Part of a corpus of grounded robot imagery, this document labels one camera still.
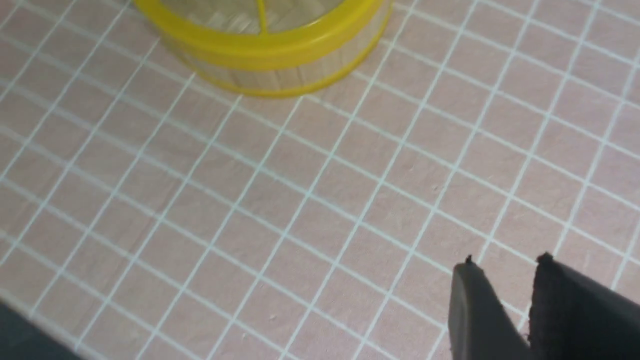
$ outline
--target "yellow rim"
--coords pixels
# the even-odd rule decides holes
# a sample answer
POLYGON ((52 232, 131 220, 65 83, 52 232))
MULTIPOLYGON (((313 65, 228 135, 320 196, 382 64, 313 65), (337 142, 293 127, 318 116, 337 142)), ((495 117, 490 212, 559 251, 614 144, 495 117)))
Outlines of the yellow rim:
POLYGON ((249 88, 239 88, 237 86, 228 84, 228 83, 224 83, 216 78, 212 78, 210 75, 206 74, 205 72, 199 71, 197 68, 195 68, 194 66, 191 66, 188 62, 184 61, 184 59, 182 59, 181 56, 179 56, 179 58, 182 60, 183 63, 185 63, 187 65, 187 67, 189 67, 191 70, 193 70, 194 72, 196 72, 201 78, 207 80, 208 82, 223 88, 225 90, 229 90, 231 92, 237 92, 240 94, 245 94, 245 95, 249 95, 249 96, 256 96, 256 97, 271 97, 271 98, 281 98, 281 97, 292 97, 292 96, 299 96, 299 95, 304 95, 304 94, 309 94, 315 91, 318 91, 324 87, 327 87, 335 82, 337 82, 338 80, 341 80, 342 78, 344 78, 345 76, 347 76, 351 71, 353 71, 355 68, 358 67, 358 65, 360 63, 362 63, 367 56, 371 53, 371 51, 373 51, 373 49, 375 49, 376 45, 378 44, 378 42, 380 41, 380 38, 382 37, 382 35, 385 32, 385 28, 387 27, 387 24, 389 22, 389 18, 391 17, 391 9, 392 9, 392 5, 389 4, 389 11, 387 12, 386 16, 385 16, 385 20, 383 25, 380 27, 380 31, 378 32, 378 34, 376 34, 376 36, 373 38, 373 40, 371 41, 371 43, 369 44, 369 46, 367 46, 367 48, 362 51, 362 53, 360 55, 358 55, 358 57, 356 58, 356 60, 354 60, 352 63, 350 63, 349 65, 345 66, 344 68, 340 69, 340 71, 334 73, 333 75, 324 78, 320 81, 318 81, 317 83, 313 83, 311 85, 307 85, 307 86, 303 86, 303 87, 299 87, 299 88, 292 88, 289 90, 279 90, 279 91, 268 91, 268 90, 260 90, 260 89, 249 89, 249 88))
POLYGON ((135 0, 140 11, 172 42, 179 44, 181 51, 211 64, 247 71, 297 67, 334 52, 371 21, 383 2, 343 0, 326 15, 301 28, 281 33, 243 35, 222 33, 194 24, 169 11, 161 0, 135 0))

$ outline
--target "pink surface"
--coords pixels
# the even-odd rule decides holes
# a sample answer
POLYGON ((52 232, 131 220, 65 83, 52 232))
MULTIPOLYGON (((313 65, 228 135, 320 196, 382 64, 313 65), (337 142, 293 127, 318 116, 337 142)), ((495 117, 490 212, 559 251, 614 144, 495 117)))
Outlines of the pink surface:
POLYGON ((640 302, 637 0, 398 0, 281 101, 157 40, 0 0, 0 297, 88 359, 450 359, 468 254, 523 332, 544 251, 640 302))

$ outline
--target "black object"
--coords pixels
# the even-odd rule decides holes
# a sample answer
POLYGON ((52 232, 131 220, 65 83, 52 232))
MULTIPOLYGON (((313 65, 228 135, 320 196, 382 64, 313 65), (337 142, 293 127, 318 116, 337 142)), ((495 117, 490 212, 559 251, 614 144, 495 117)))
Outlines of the black object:
POLYGON ((1 302, 0 359, 82 360, 1 302))
POLYGON ((640 359, 640 306, 550 254, 538 258, 529 344, 470 256, 454 267, 451 286, 453 360, 640 359))

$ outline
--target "yellow plastic container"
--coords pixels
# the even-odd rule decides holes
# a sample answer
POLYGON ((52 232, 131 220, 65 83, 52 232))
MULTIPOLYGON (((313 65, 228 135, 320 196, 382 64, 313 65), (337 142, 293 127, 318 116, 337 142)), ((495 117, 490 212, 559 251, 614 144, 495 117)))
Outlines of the yellow plastic container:
POLYGON ((376 46, 391 0, 135 0, 201 77, 248 95, 313 92, 376 46))

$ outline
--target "grid pattern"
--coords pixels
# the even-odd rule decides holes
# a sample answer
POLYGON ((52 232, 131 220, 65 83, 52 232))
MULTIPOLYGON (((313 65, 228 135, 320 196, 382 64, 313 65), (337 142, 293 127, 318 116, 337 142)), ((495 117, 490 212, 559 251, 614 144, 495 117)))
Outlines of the grid pattern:
POLYGON ((398 0, 340 83, 214 89, 124 0, 0 4, 0 297, 88 359, 447 359, 474 255, 640 302, 640 5, 398 0))

